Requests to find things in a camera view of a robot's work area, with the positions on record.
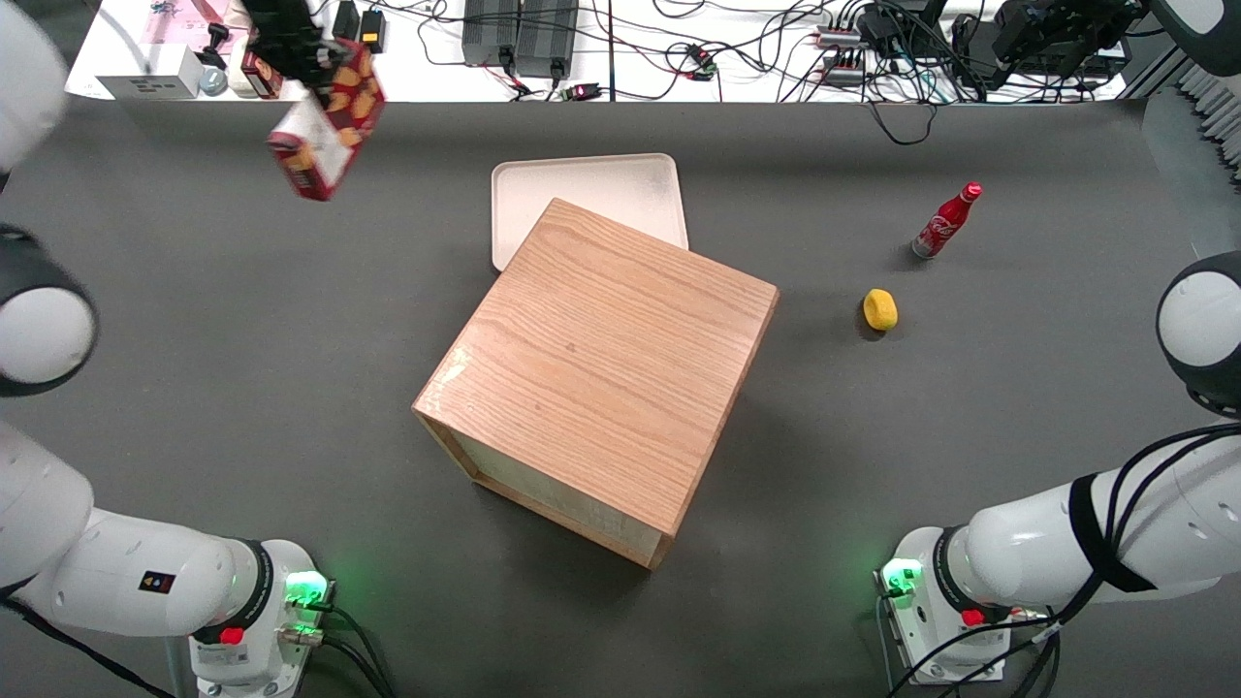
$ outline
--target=red bottle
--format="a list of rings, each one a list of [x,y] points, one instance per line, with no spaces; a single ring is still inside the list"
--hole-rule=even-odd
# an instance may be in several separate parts
[[[982,195],[983,185],[972,181],[961,190],[961,194],[939,206],[931,222],[913,238],[913,243],[910,246],[913,248],[913,253],[923,260],[938,255],[948,240],[961,230],[961,226],[965,225],[969,207]]]

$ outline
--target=red button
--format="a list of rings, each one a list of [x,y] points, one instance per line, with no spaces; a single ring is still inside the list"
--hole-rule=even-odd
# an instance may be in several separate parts
[[[983,612],[978,609],[965,609],[961,612],[961,622],[965,623],[965,627],[983,625],[985,621],[987,619],[983,617]]]

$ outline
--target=yellow sponge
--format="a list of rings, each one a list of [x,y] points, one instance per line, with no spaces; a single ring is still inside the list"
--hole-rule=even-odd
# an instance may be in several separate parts
[[[896,327],[896,301],[882,288],[870,289],[861,302],[861,312],[872,329],[887,332]]]

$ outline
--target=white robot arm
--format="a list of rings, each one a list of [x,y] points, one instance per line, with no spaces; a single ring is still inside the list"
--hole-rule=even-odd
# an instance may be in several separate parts
[[[1241,252],[1178,274],[1157,330],[1190,397],[1222,419],[963,527],[906,535],[877,578],[913,683],[1001,678],[992,662],[1009,650],[1011,614],[1064,607],[1092,578],[1102,581],[1092,602],[1143,601],[1241,571]]]
[[[0,0],[0,189],[55,127],[65,66],[37,25]],[[51,390],[98,333],[84,288],[0,224],[0,397]],[[127,636],[190,638],[199,688],[292,696],[328,581],[284,540],[207,535],[94,508],[81,473],[0,422],[0,604],[29,619]]]

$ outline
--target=red snack box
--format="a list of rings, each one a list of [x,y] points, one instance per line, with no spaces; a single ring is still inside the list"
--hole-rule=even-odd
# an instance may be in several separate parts
[[[326,201],[336,193],[361,140],[346,145],[313,96],[293,106],[267,137],[267,145],[293,189],[305,199]]]
[[[267,138],[293,189],[315,201],[326,201],[336,193],[383,111],[383,89],[371,67],[370,50],[354,41],[340,43],[352,55],[336,71],[328,108],[308,94]]]
[[[362,140],[375,130],[375,122],[383,111],[383,88],[375,76],[371,50],[365,43],[338,40],[352,53],[336,70],[331,81],[331,98],[325,109],[328,119],[343,133],[357,129]]]
[[[284,86],[284,76],[267,65],[253,51],[246,51],[241,60],[241,72],[249,81],[249,86],[258,93],[259,99],[279,99],[280,87]]]

